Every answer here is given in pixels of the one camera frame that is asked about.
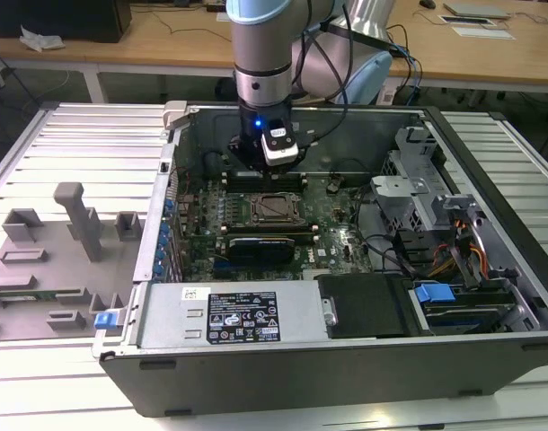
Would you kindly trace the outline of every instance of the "paper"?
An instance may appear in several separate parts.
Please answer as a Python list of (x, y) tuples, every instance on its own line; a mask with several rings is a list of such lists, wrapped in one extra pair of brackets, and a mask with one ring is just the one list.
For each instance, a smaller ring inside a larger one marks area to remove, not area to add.
[(505, 30), (485, 30), (485, 29), (466, 29), (464, 27), (452, 27), (460, 36), (466, 38), (486, 38), (486, 39), (505, 39), (515, 40), (511, 34)]
[(219, 12), (219, 13), (217, 13), (217, 21), (218, 22), (229, 22), (230, 17), (228, 16), (228, 13), (226, 13), (226, 12)]
[(33, 33), (26, 30), (21, 26), (22, 36), (19, 40), (30, 49), (42, 52), (43, 49), (59, 49), (64, 48), (65, 44), (62, 43), (60, 36), (42, 36), (40, 34)]

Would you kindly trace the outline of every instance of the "blue latch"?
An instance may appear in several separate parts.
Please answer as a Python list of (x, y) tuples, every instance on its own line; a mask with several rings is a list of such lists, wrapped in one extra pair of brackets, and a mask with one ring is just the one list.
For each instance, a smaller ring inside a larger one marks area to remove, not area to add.
[(444, 283), (424, 284), (416, 287), (414, 291), (421, 303), (452, 303), (455, 301), (452, 288)]
[(94, 319), (94, 328), (96, 330), (115, 330), (118, 318), (117, 312), (99, 312)]

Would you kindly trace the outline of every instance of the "white cloth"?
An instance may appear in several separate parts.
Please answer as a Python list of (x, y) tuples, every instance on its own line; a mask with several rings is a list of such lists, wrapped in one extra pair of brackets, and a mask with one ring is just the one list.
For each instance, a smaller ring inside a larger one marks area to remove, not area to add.
[(30, 49), (42, 52), (43, 49), (59, 49), (65, 47), (60, 36), (42, 36), (26, 30), (22, 26), (21, 29), (22, 36), (19, 40)]

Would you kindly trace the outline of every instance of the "laptop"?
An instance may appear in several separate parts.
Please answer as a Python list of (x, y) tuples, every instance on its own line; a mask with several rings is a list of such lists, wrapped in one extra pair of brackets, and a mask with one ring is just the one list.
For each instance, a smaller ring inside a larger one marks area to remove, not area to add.
[(495, 6), (465, 3), (444, 3), (444, 7), (455, 16), (475, 16), (482, 18), (495, 18), (497, 20), (507, 20), (510, 18), (508, 13), (505, 13)]

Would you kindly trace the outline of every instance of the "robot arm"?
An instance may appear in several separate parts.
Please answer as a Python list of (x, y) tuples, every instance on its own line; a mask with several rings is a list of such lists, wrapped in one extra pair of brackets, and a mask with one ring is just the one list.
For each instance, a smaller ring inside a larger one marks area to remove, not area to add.
[[(376, 1), (390, 5), (391, 10), (393, 0)], [(360, 11), (373, 10), (369, 7), (373, 2), (349, 1), (349, 16), (355, 16), (363, 28), (366, 26)], [(340, 86), (320, 51), (306, 43), (308, 50), (304, 52), (302, 43), (296, 40), (304, 30), (341, 13), (343, 3), (343, 0), (226, 2), (232, 20), (241, 117), (240, 136), (233, 138), (229, 148), (249, 169), (282, 173), (304, 159), (310, 142), (304, 142), (306, 136), (301, 141), (291, 123), (293, 75), (299, 68), (299, 76), (294, 80), (296, 88), (316, 97), (338, 93)], [(341, 80), (348, 76), (349, 58), (353, 57), (352, 79), (345, 84), (354, 97), (348, 97), (348, 101), (369, 103), (387, 77), (392, 58), (364, 42), (357, 44), (356, 52), (350, 52), (348, 33), (340, 32), (339, 22), (332, 22), (331, 28), (335, 31), (320, 32), (312, 38), (327, 52)], [(380, 61), (376, 60), (377, 54), (382, 56), (378, 56)], [(339, 95), (333, 101), (344, 102)]]
[(292, 129), (292, 43), (305, 29), (327, 20), (343, 0), (228, 0), (232, 20), (236, 88), (242, 130), (230, 149), (259, 172), (298, 164)]

